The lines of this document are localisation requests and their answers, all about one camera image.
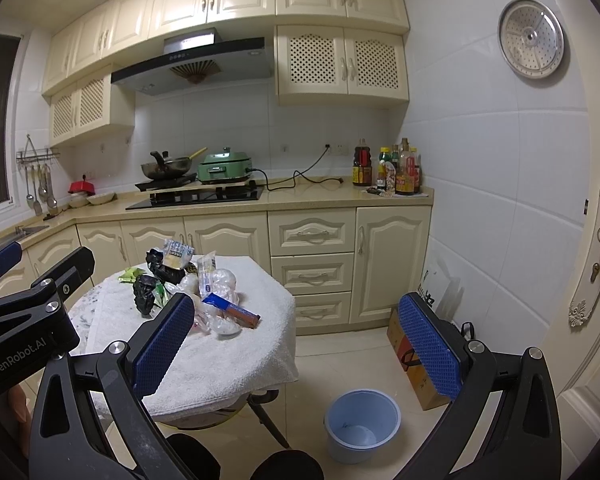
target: power cord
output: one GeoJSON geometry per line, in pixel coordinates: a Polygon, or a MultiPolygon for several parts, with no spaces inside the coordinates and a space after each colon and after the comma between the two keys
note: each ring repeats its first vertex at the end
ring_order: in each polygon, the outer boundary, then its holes
{"type": "Polygon", "coordinates": [[[279,189],[293,189],[293,188],[295,188],[295,187],[296,187],[296,185],[298,184],[298,183],[296,182],[296,177],[297,177],[297,176],[301,176],[302,178],[304,178],[305,180],[308,180],[308,181],[309,181],[309,182],[311,182],[312,184],[321,184],[321,183],[323,183],[323,182],[327,182],[327,181],[329,181],[329,180],[337,180],[339,183],[341,183],[341,184],[342,184],[342,183],[344,182],[344,180],[342,180],[340,177],[337,177],[337,178],[336,178],[336,177],[333,177],[333,176],[332,176],[332,177],[329,177],[329,178],[324,178],[324,179],[322,179],[322,180],[312,180],[312,179],[310,179],[309,177],[307,177],[307,176],[305,175],[305,173],[306,173],[307,171],[311,170],[311,169],[312,169],[312,168],[313,168],[313,167],[314,167],[316,164],[318,164],[318,162],[320,162],[320,161],[322,160],[322,158],[324,157],[324,155],[325,155],[325,154],[326,154],[326,153],[329,151],[329,148],[330,148],[330,147],[331,147],[331,146],[330,146],[329,144],[325,144],[325,145],[324,145],[324,151],[322,152],[322,155],[321,155],[320,157],[318,157],[318,160],[316,160],[316,161],[315,161],[315,162],[314,162],[312,165],[310,165],[310,166],[309,166],[309,167],[308,167],[306,170],[304,170],[304,171],[298,171],[298,170],[294,170],[294,174],[293,174],[292,176],[290,176],[289,178],[286,178],[286,179],[284,179],[284,180],[280,180],[280,181],[278,181],[278,182],[276,183],[276,184],[282,184],[283,182],[288,182],[289,180],[293,180],[293,181],[294,181],[294,184],[293,184],[292,186],[279,186],[279,187],[273,187],[273,188],[270,188],[270,187],[269,187],[269,177],[267,176],[267,174],[266,174],[264,171],[262,171],[262,170],[259,170],[258,168],[251,168],[251,171],[257,171],[257,172],[259,172],[259,173],[262,173],[262,174],[264,175],[264,180],[265,180],[265,182],[266,182],[267,191],[276,191],[276,190],[279,190],[279,189]]]}

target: blue bucket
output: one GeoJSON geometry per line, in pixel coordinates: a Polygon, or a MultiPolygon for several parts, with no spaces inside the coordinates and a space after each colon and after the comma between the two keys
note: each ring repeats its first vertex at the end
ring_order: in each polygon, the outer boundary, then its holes
{"type": "Polygon", "coordinates": [[[400,428],[400,408],[378,390],[353,390],[333,401],[324,416],[324,427],[331,457],[357,464],[394,437],[400,428]]]}

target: range hood vent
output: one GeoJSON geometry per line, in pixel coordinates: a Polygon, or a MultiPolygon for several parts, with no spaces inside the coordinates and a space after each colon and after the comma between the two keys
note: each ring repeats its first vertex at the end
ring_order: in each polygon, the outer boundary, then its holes
{"type": "Polygon", "coordinates": [[[116,70],[111,82],[148,95],[213,82],[271,76],[271,52],[264,38],[220,41],[202,30],[165,41],[162,56],[116,70]]]}

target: cardboard box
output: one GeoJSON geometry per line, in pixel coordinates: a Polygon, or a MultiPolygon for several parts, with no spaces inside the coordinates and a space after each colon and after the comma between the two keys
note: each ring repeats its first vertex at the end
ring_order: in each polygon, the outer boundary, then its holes
{"type": "Polygon", "coordinates": [[[431,382],[424,366],[420,363],[418,355],[413,350],[413,346],[407,336],[404,335],[397,310],[391,313],[386,336],[389,338],[389,342],[398,356],[402,369],[407,373],[409,382],[416,392],[422,409],[430,410],[431,408],[448,404],[450,401],[449,397],[440,395],[436,391],[436,387],[431,382]]]}

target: wok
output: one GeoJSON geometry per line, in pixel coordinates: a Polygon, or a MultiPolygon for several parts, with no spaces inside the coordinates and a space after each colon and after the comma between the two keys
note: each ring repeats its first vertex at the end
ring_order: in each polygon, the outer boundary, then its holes
{"type": "Polygon", "coordinates": [[[183,176],[191,169],[191,161],[201,153],[206,152],[206,148],[197,150],[193,155],[179,156],[169,158],[169,152],[151,152],[155,162],[146,162],[142,165],[144,176],[151,180],[169,180],[183,176]]]}

